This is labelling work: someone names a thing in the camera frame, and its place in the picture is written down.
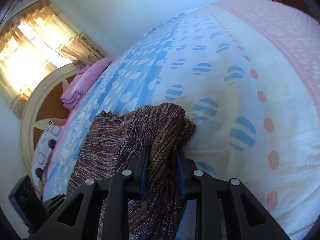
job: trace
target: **blue polka dot bedspread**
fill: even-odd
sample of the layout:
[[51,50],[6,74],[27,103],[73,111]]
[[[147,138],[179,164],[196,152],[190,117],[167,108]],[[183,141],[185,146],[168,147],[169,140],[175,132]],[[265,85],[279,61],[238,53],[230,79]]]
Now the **blue polka dot bedspread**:
[[[173,17],[119,56],[68,118],[43,200],[65,193],[101,111],[172,102],[196,131],[184,152],[211,176],[239,178],[291,239],[320,213],[320,26],[266,0],[225,0]],[[194,239],[195,203],[176,239]]]

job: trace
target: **wooden headboard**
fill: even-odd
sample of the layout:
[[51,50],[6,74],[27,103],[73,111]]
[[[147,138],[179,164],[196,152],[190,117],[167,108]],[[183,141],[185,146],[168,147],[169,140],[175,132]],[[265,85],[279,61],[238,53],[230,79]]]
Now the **wooden headboard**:
[[64,108],[60,96],[80,71],[74,63],[56,69],[47,75],[30,96],[22,114],[20,146],[24,167],[31,176],[31,162],[38,140],[51,120],[64,125],[69,110]]

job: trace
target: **sunlight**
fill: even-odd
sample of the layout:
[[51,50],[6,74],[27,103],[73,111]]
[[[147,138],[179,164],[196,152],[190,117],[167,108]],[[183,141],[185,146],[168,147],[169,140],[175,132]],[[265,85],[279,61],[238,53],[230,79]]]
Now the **sunlight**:
[[18,48],[18,43],[13,37],[7,42],[7,44],[12,50],[16,50]]
[[57,68],[72,63],[71,60],[64,58],[44,43],[28,25],[22,23],[18,28],[46,58],[56,65]]
[[34,57],[34,55],[27,46],[22,44],[9,57],[4,56],[5,67],[2,71],[17,93],[25,85],[34,90],[43,79],[41,75],[43,57]]

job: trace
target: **metal screw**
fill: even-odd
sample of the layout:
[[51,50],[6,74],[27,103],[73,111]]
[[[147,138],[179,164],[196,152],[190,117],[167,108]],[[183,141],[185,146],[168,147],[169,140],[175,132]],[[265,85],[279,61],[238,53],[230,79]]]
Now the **metal screw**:
[[193,172],[193,174],[196,175],[196,176],[202,176],[202,175],[203,175],[203,171],[201,171],[201,170],[195,170],[195,171]]
[[232,185],[235,185],[235,186],[238,186],[240,184],[239,179],[231,179],[230,182]]
[[123,176],[129,176],[129,175],[131,175],[131,173],[132,173],[131,170],[123,170],[123,171],[122,171],[122,175],[123,175]]
[[86,179],[85,183],[87,185],[92,185],[94,183],[94,179],[90,178],[90,179]]

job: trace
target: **folded cloth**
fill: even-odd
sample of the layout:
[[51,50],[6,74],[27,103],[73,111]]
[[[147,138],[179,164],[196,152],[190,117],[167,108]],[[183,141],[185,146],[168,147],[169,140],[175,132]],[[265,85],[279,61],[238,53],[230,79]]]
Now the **folded cloth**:
[[[94,117],[79,152],[67,195],[87,178],[103,180],[126,169],[143,146],[149,145],[146,194],[128,203],[129,239],[173,240],[186,205],[178,186],[176,150],[196,127],[184,116],[185,111],[171,103],[143,106],[122,116],[102,111]],[[103,201],[98,239],[105,206]]]
[[101,74],[110,65],[110,60],[103,58],[89,67],[72,89],[73,94],[86,94]]
[[71,103],[74,101],[75,95],[72,93],[72,90],[78,82],[79,78],[88,70],[89,67],[90,65],[87,65],[73,78],[71,83],[68,85],[67,89],[63,92],[63,94],[60,97],[63,102]]
[[80,99],[75,99],[71,103],[63,103],[63,107],[72,111],[72,109],[74,109],[76,107],[76,105],[79,103]]

